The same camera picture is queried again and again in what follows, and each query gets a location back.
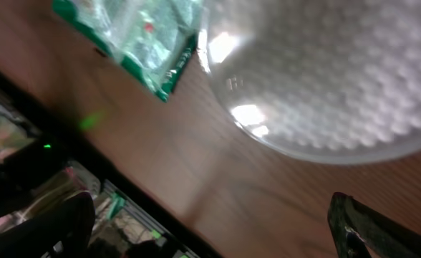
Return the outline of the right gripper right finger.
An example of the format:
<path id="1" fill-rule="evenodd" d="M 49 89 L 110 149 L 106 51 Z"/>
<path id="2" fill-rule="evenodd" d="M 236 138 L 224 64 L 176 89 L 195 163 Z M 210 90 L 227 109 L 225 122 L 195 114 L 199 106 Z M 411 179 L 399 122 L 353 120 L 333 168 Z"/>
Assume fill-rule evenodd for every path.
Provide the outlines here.
<path id="1" fill-rule="evenodd" d="M 421 235 L 341 192 L 333 194 L 327 220 L 340 258 L 421 257 Z"/>

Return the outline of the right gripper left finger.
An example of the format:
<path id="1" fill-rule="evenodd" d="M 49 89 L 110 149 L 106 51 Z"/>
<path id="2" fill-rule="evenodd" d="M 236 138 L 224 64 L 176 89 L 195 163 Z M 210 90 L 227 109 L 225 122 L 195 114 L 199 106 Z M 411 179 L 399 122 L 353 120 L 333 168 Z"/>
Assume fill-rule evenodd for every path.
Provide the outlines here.
<path id="1" fill-rule="evenodd" d="M 85 257 L 94 222 L 90 194 L 79 193 L 0 234 L 0 257 Z"/>

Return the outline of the white cylindrical container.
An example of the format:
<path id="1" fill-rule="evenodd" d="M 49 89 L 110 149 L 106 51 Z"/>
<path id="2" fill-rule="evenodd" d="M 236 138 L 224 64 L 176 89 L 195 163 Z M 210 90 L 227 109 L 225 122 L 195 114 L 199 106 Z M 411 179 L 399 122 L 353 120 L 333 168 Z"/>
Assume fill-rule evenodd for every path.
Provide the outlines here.
<path id="1" fill-rule="evenodd" d="M 205 1 L 199 61 L 218 103 L 292 158 L 421 151 L 421 0 Z"/>

